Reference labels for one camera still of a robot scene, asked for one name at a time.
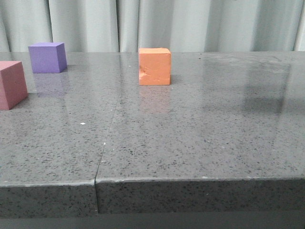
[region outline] speckled stone surface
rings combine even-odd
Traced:
[[[305,53],[68,53],[0,111],[0,218],[305,209]]]
[[[170,86],[126,72],[99,211],[305,209],[305,53],[173,53]]]

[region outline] white curtain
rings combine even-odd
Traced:
[[[27,52],[36,42],[65,42],[68,52],[301,50],[302,6],[303,0],[0,0],[0,52]]]

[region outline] gray countertop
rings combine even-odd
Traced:
[[[305,209],[305,53],[69,53],[0,111],[0,217]]]

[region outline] pink cube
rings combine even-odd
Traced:
[[[27,96],[21,61],[0,61],[0,110],[10,110]]]

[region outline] foam block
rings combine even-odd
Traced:
[[[165,48],[139,49],[139,85],[171,83],[171,52]]]
[[[29,46],[33,73],[61,73],[67,68],[65,45],[44,42]]]
[[[10,110],[27,96],[21,61],[0,61],[0,110]]]

